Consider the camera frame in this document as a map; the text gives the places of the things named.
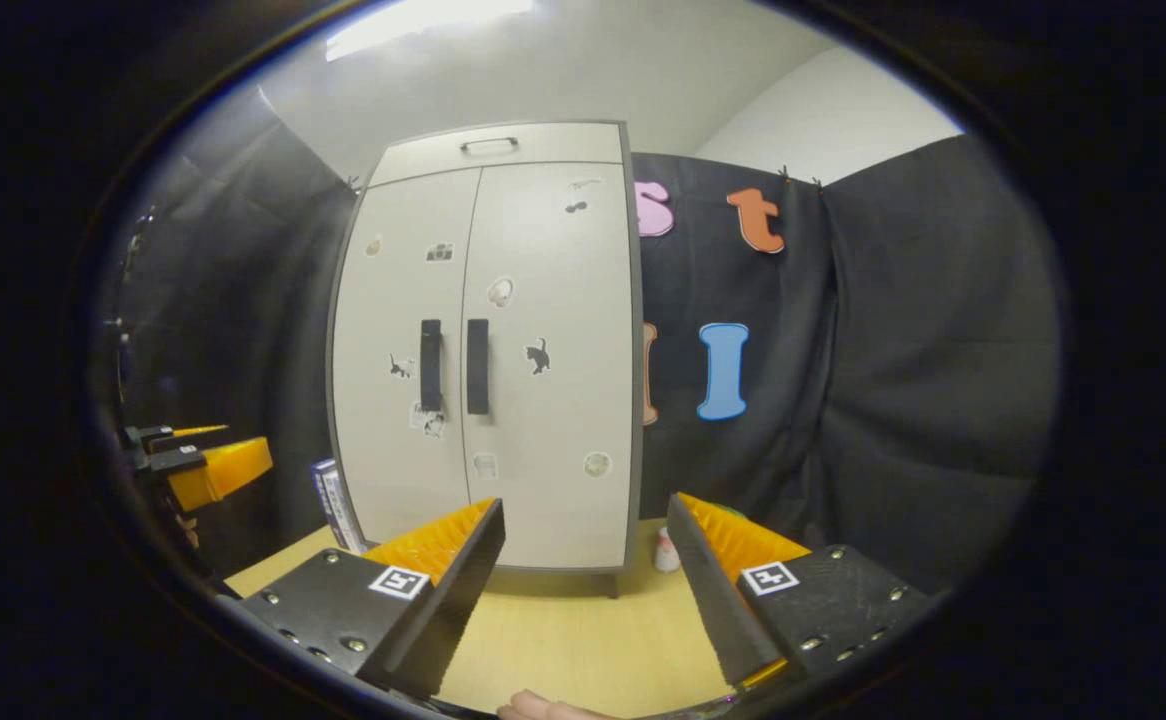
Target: black metal plate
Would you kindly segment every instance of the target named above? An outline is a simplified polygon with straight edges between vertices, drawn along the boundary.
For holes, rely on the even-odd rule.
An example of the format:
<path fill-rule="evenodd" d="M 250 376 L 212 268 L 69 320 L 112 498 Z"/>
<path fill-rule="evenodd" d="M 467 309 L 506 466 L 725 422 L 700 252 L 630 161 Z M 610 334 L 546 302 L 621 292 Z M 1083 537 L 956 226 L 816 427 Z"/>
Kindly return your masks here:
<path fill-rule="evenodd" d="M 148 442 L 152 452 L 178 450 L 180 447 L 191 445 L 196 450 L 208 450 L 208 448 L 230 445 L 232 441 L 231 428 L 205 429 L 203 433 L 191 434 L 191 436 L 159 436 Z"/>
<path fill-rule="evenodd" d="M 389 642 L 394 628 L 431 594 L 429 580 L 419 579 L 416 585 L 403 575 L 396 582 L 401 592 L 417 589 L 410 600 L 371 589 L 375 580 L 386 578 L 387 569 L 387 565 L 364 557 L 326 548 L 241 603 L 312 655 L 322 652 L 335 666 L 356 674 L 385 641 Z M 359 646 L 354 641 L 364 648 L 354 650 Z"/>
<path fill-rule="evenodd" d="M 675 495 L 667 503 L 667 534 L 676 546 L 680 566 L 684 568 L 684 579 L 689 580 L 698 617 L 703 620 L 707 638 L 712 642 L 725 683 L 738 685 L 771 662 L 779 660 L 781 656 L 774 642 L 731 587 L 691 511 Z"/>
<path fill-rule="evenodd" d="M 843 544 L 777 565 L 781 568 L 743 571 L 738 589 L 784 656 L 812 674 L 899 632 L 930 604 L 920 590 Z"/>
<path fill-rule="evenodd" d="M 204 468 L 205 456 L 199 450 L 164 450 L 148 456 L 148 466 L 145 469 L 154 475 L 177 474 L 196 468 Z"/>
<path fill-rule="evenodd" d="M 499 560 L 504 538 L 503 501 L 496 499 L 456 553 L 436 590 L 419 601 L 417 611 L 409 618 L 401 620 L 400 632 L 378 648 L 373 664 L 361 671 L 363 678 L 420 698 L 438 693 L 468 620 Z"/>

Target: finger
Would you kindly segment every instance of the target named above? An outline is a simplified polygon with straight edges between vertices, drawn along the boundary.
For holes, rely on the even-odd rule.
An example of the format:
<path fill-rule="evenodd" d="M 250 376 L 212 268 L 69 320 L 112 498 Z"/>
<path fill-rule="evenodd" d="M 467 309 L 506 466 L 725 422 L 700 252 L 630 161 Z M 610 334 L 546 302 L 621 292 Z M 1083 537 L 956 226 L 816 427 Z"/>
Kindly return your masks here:
<path fill-rule="evenodd" d="M 569 702 L 552 702 L 547 706 L 546 720 L 618 720 L 599 712 L 574 707 Z"/>
<path fill-rule="evenodd" d="M 534 719 L 534 716 L 522 714 L 522 712 L 519 712 L 515 707 L 511 707 L 510 705 L 501 706 L 496 714 L 499 715 L 499 720 L 539 720 Z"/>
<path fill-rule="evenodd" d="M 511 697 L 511 706 L 533 720 L 547 720 L 547 706 L 552 705 L 531 691 L 520 691 Z"/>

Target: black fabric backdrop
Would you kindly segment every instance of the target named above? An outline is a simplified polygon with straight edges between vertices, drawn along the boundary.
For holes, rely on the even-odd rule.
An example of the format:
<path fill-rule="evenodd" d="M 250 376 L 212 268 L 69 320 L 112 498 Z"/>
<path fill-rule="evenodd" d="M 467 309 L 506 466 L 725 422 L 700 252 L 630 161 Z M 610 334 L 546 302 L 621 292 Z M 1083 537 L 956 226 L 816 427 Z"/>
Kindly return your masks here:
<path fill-rule="evenodd" d="M 833 264 L 819 188 L 738 165 L 633 152 L 637 182 L 659 182 L 673 229 L 641 238 L 649 399 L 659 419 L 644 428 L 641 517 L 667 515 L 682 491 L 726 503 L 792 534 L 808 522 L 794 478 L 826 386 L 834 309 Z M 752 250 L 730 193 L 754 187 L 779 208 L 770 231 L 784 250 Z M 707 392 L 708 323 L 747 326 L 742 415 L 698 418 Z"/>
<path fill-rule="evenodd" d="M 641 239 L 649 396 L 641 517 L 670 492 L 807 544 L 849 541 L 925 589 L 971 569 L 1037 468 L 1058 392 L 1046 236 L 970 137 L 827 188 L 634 152 L 675 225 Z M 785 250 L 739 232 L 730 193 L 779 205 Z M 122 287 L 129 424 L 227 422 L 275 468 L 196 512 L 223 575 L 324 520 L 328 299 L 354 194 L 260 95 L 229 102 L 155 174 Z M 708 323 L 749 328 L 742 415 L 698 418 Z"/>
<path fill-rule="evenodd" d="M 254 92 L 196 124 L 149 204 L 118 305 L 126 422 L 225 422 L 272 450 L 262 477 L 194 512 L 226 576 L 324 523 L 309 468 L 332 455 L 326 314 L 354 193 Z"/>
<path fill-rule="evenodd" d="M 824 197 L 838 322 L 799 477 L 829 539 L 936 589 L 979 564 L 1044 461 L 1062 382 L 1049 235 L 971 137 Z"/>

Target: white ceiling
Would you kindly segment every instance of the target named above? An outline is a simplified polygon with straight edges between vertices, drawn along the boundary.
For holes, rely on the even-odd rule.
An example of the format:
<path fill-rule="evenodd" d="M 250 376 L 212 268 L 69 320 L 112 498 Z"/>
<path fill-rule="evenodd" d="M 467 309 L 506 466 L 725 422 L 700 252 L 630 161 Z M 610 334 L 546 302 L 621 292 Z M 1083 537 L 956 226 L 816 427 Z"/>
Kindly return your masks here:
<path fill-rule="evenodd" d="M 621 119 L 633 151 L 691 155 L 834 46 L 747 0 L 536 0 L 333 63 L 316 37 L 259 83 L 344 177 L 364 176 L 389 142 L 506 120 Z"/>

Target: wooden table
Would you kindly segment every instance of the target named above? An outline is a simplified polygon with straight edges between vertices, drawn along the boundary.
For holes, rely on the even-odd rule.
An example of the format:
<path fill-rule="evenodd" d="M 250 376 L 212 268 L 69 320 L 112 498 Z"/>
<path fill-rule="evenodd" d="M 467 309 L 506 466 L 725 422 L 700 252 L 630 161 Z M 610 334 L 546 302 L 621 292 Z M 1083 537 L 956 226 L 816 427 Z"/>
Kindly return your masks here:
<path fill-rule="evenodd" d="M 730 694 L 684 572 L 653 566 L 665 520 L 641 520 L 618 600 L 596 576 L 499 571 L 475 607 L 437 698 L 493 712 L 520 688 L 612 716 L 655 715 Z M 241 596 L 325 547 L 323 527 L 227 579 Z"/>

